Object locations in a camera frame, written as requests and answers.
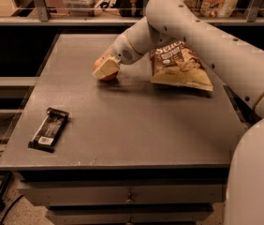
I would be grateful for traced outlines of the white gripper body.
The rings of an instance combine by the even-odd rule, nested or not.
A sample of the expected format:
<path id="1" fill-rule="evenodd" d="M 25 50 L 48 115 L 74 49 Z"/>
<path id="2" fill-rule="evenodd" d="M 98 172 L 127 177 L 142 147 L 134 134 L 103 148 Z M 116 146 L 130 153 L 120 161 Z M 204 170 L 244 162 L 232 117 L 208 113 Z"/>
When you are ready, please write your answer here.
<path id="1" fill-rule="evenodd" d="M 126 35 L 118 36 L 104 51 L 104 58 L 114 57 L 124 65 L 132 65 L 137 61 L 137 53 L 133 50 Z"/>

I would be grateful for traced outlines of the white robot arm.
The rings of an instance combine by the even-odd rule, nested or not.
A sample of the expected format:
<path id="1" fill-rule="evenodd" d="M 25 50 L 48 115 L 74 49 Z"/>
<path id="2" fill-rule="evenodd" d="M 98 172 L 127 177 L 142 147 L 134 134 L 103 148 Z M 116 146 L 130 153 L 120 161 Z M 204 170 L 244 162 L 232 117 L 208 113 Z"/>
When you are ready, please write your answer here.
<path id="1" fill-rule="evenodd" d="M 204 22 L 182 0 L 149 0 L 145 16 L 95 61 L 104 79 L 179 39 L 258 116 L 240 139 L 227 180 L 224 225 L 264 225 L 264 51 Z"/>

